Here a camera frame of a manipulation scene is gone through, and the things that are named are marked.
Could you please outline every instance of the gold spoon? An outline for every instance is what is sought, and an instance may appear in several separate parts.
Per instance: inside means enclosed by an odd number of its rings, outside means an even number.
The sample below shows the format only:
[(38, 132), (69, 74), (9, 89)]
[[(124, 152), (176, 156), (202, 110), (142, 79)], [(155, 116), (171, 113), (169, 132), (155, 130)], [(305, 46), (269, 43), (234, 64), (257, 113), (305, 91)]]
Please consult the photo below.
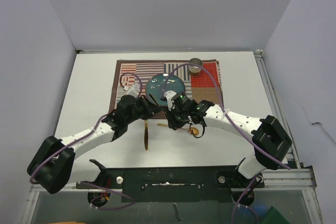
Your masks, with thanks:
[[(158, 126), (168, 127), (168, 125), (163, 124), (163, 123), (158, 123)], [(186, 130), (186, 131), (188, 131), (190, 134), (195, 135), (195, 136), (198, 136), (199, 133), (200, 133), (200, 131), (199, 131), (197, 128), (195, 128), (195, 127), (191, 127), (191, 131), (190, 131), (189, 129), (182, 129), (182, 128), (181, 128), (181, 130)]]

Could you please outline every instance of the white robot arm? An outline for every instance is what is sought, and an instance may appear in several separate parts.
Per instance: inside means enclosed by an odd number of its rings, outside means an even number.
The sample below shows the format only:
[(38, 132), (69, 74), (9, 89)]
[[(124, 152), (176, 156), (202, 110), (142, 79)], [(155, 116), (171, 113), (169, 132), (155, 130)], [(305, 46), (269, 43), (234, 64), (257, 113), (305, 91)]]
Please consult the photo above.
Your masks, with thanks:
[[(70, 182), (95, 181), (101, 173), (101, 167), (97, 165), (85, 173), (74, 175), (71, 173), (74, 160), (98, 145), (121, 137), (127, 131), (128, 125), (135, 120), (147, 120), (162, 110), (166, 114), (169, 128), (174, 130), (189, 123), (201, 124), (204, 128), (217, 127), (239, 134), (227, 119), (228, 114), (234, 124), (247, 133), (255, 144), (280, 162), (292, 143), (273, 116), (261, 120), (232, 111), (223, 112), (219, 105), (208, 101), (197, 103), (187, 98), (185, 94), (176, 94), (174, 91), (165, 92), (168, 107), (163, 109), (149, 102), (145, 96), (138, 97), (139, 91), (137, 85), (127, 88), (127, 95), (122, 97), (117, 108), (99, 121), (94, 128), (62, 139), (54, 136), (46, 138), (27, 169), (31, 179), (35, 179), (51, 194), (58, 192)], [(266, 168), (278, 167), (277, 163), (255, 151), (255, 154), (246, 157), (239, 164), (238, 172), (246, 179), (251, 179)]]

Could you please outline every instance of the white backdrop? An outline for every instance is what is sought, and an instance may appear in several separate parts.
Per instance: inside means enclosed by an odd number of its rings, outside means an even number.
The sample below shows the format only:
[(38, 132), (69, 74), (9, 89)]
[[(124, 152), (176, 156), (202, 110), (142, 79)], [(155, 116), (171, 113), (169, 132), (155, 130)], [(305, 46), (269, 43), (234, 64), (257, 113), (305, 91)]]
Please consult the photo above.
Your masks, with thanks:
[(335, 0), (292, 0), (265, 49), (300, 161), (314, 168), (325, 224), (336, 220), (335, 13)]
[(290, 0), (50, 0), (76, 49), (262, 49)]
[(0, 3), (0, 217), (15, 224), (26, 169), (55, 130), (76, 52), (48, 0)]

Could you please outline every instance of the cable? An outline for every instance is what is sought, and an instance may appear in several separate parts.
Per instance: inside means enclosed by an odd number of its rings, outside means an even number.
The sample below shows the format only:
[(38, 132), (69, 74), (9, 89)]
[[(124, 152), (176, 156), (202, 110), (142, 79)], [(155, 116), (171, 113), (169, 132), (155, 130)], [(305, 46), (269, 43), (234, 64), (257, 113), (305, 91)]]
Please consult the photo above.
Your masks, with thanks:
[(120, 196), (122, 196), (122, 197), (125, 197), (125, 198), (127, 198), (127, 199), (132, 200), (132, 202), (130, 202), (130, 203), (126, 204), (126, 205), (120, 206), (120, 207), (97, 207), (97, 206), (95, 206), (95, 205), (93, 204), (93, 202), (94, 202), (95, 200), (97, 200), (97, 199), (100, 198), (100, 196), (98, 196), (98, 197), (94, 198), (94, 199), (90, 202), (90, 204), (94, 205), (96, 209), (99, 209), (99, 210), (108, 210), (108, 211), (119, 210), (119, 209), (123, 209), (123, 208), (129, 207), (129, 206), (132, 206), (132, 205), (135, 203), (135, 200), (134, 200), (131, 196), (128, 196), (128, 195), (123, 194), (123, 193), (120, 193), (120, 192), (118, 192), (118, 191), (114, 191), (114, 190), (111, 190), (111, 189), (109, 189), (109, 188), (104, 188), (104, 187), (101, 187), (101, 186), (97, 186), (97, 185), (94, 185), (94, 184), (89, 183), (89, 182), (81, 182), (81, 184), (84, 184), (84, 185), (87, 185), (87, 186), (93, 186), (93, 187), (95, 187), (95, 188), (97, 188), (97, 189), (101, 189), (101, 190), (109, 191), (110, 193), (118, 194), (118, 195), (120, 195)]
[[(169, 73), (169, 75), (167, 76), (167, 78), (166, 78), (166, 81), (165, 81), (165, 83), (164, 83), (164, 85), (163, 85), (163, 88), (162, 88), (162, 96), (163, 96), (163, 94), (164, 94), (165, 87), (166, 87), (166, 84), (167, 84), (167, 82), (168, 82), (169, 77), (170, 77), (170, 76), (171, 76), (177, 69), (179, 69), (179, 68), (181, 68), (181, 67), (183, 67), (183, 66), (195, 66), (195, 67), (201, 68), (203, 71), (205, 71), (205, 72), (209, 75), (209, 77), (211, 78), (211, 80), (212, 80), (212, 82), (213, 82), (213, 84), (214, 84), (214, 86), (215, 86), (215, 89), (216, 89), (216, 93), (217, 93), (218, 101), (219, 101), (219, 106), (221, 107), (223, 113), (225, 113), (225, 108), (224, 108), (224, 104), (223, 104), (223, 101), (222, 101), (222, 97), (221, 97), (221, 95), (220, 95), (220, 93), (219, 93), (219, 89), (218, 89), (218, 86), (217, 86), (217, 83), (216, 83), (214, 77), (210, 74), (210, 72), (209, 72), (207, 69), (205, 69), (204, 67), (201, 67), (201, 66), (199, 66), (199, 65), (197, 65), (197, 64), (193, 64), (193, 63), (184, 63), (184, 64), (181, 64), (181, 65), (177, 66), (176, 68), (174, 68), (173, 71), (171, 71), (171, 72)], [(225, 114), (225, 116), (226, 116), (226, 118), (229, 120), (229, 122), (232, 124), (232, 126), (233, 126), (233, 127), (240, 133), (240, 135), (241, 135), (243, 138), (245, 138), (245, 139), (246, 139), (246, 140), (247, 140), (247, 141), (248, 141), (248, 142), (249, 142), (249, 143), (250, 143), (256, 150), (258, 150), (259, 152), (261, 152), (263, 155), (265, 155), (266, 157), (268, 157), (270, 160), (272, 160), (273, 162), (277, 163), (277, 164), (280, 165), (281, 167), (290, 170), (290, 167), (289, 167), (289, 166), (283, 164), (281, 161), (279, 161), (279, 160), (277, 160), (276, 158), (272, 157), (272, 156), (269, 155), (267, 152), (265, 152), (264, 150), (262, 150), (258, 145), (256, 145), (256, 144), (252, 141), (252, 139), (249, 137), (249, 135), (247, 135), (247, 134), (246, 134), (240, 127), (238, 127), (238, 126), (234, 123), (234, 121), (230, 118), (230, 116), (229, 116), (228, 114)]]
[(123, 73), (121, 76), (120, 76), (120, 78), (119, 78), (119, 83), (120, 83), (120, 86), (122, 86), (122, 88), (124, 88), (125, 86), (121, 83), (121, 78), (123, 77), (123, 76), (125, 76), (126, 74), (130, 74), (130, 75), (132, 75), (132, 76), (134, 76), (134, 77), (136, 77), (137, 78), (137, 80), (139, 81), (139, 83), (140, 83), (140, 92), (139, 92), (139, 94), (138, 94), (138, 96), (136, 97), (136, 98), (139, 98), (140, 97), (140, 95), (141, 95), (141, 92), (142, 92), (142, 81), (140, 80), (140, 77), (139, 76), (137, 76), (135, 73), (131, 73), (131, 72), (126, 72), (126, 73)]
[(257, 213), (253, 210), (253, 208), (248, 207), (248, 206), (245, 206), (245, 207), (254, 214), (254, 216), (256, 217), (256, 220), (257, 220), (257, 224), (259, 224), (259, 217), (258, 217)]
[(247, 192), (246, 198), (253, 192), (253, 190), (263, 181), (262, 178), (259, 177), (259, 181), (257, 181), (253, 186), (251, 186), (250, 191)]
[[(258, 175), (255, 175), (253, 177), (253, 179), (251, 180), (250, 184), (248, 184), (248, 186), (245, 188), (245, 190), (243, 191), (243, 193), (241, 194), (241, 196), (238, 198), (238, 200), (237, 200), (237, 202), (235, 204), (235, 207), (233, 208), (232, 214), (231, 214), (231, 224), (234, 224), (235, 213), (236, 213), (237, 207), (239, 205), (239, 202), (241, 201), (241, 199), (243, 198), (243, 196), (245, 195), (245, 193), (247, 192), (247, 190), (251, 187), (251, 185), (253, 184), (253, 182), (256, 180), (257, 176)], [(251, 208), (249, 208), (249, 209), (255, 214), (255, 216), (257, 218), (257, 223), (259, 223), (259, 219), (258, 219), (257, 214)]]
[(56, 157), (58, 154), (60, 154), (62, 151), (64, 151), (65, 149), (73, 146), (74, 144), (88, 138), (89, 136), (91, 136), (97, 129), (99, 123), (101, 122), (101, 120), (103, 120), (105, 117), (107, 116), (107, 114), (102, 115), (101, 117), (99, 117), (98, 121), (96, 122), (95, 126), (93, 127), (93, 129), (86, 135), (78, 138), (77, 140), (74, 140), (73, 142), (67, 144), (66, 146), (62, 147), (61, 149), (59, 149), (57, 152), (51, 154), (50, 157), (48, 157), (46, 160), (44, 160), (39, 166), (37, 166), (37, 168), (35, 169), (35, 171), (33, 171), (32, 175), (30, 176), (29, 182), (31, 184), (35, 184), (34, 178), (36, 176), (36, 174), (41, 170), (41, 168), (47, 164), (53, 157)]

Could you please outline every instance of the striped cloth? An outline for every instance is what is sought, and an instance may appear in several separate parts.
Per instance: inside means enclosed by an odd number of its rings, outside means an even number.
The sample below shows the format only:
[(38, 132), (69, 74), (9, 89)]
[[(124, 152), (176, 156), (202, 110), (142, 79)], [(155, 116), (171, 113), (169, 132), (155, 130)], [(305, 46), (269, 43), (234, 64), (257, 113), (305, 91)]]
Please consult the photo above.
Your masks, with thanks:
[[(220, 83), (220, 73), (219, 73), (219, 64), (216, 60), (205, 60), (203, 61), (203, 66), (210, 70), (212, 75), (214, 75), (216, 82)], [(118, 60), (117, 67), (115, 70), (114, 83), (112, 88), (110, 110), (116, 108), (117, 103), (120, 101), (121, 97), (126, 94), (123, 88), (119, 85), (120, 76), (125, 72), (135, 73), (141, 79), (143, 83), (143, 88), (145, 88), (147, 82), (155, 75), (160, 73), (170, 73), (177, 66), (188, 63), (184, 60), (162, 60), (162, 61), (127, 61), (127, 60)], [(200, 100), (209, 100), (214, 101), (216, 96), (210, 95), (207, 97), (207, 94), (215, 94), (214, 86), (209, 84), (209, 77), (205, 74), (199, 77), (191, 77), (188, 73), (188, 67), (183, 66), (179, 68), (175, 73), (185, 85), (185, 94), (189, 98), (195, 99), (197, 102)], [(131, 75), (126, 75), (122, 77), (122, 84), (124, 86), (131, 86), (136, 81), (136, 78)], [(164, 118), (163, 114), (156, 116), (155, 118)]]

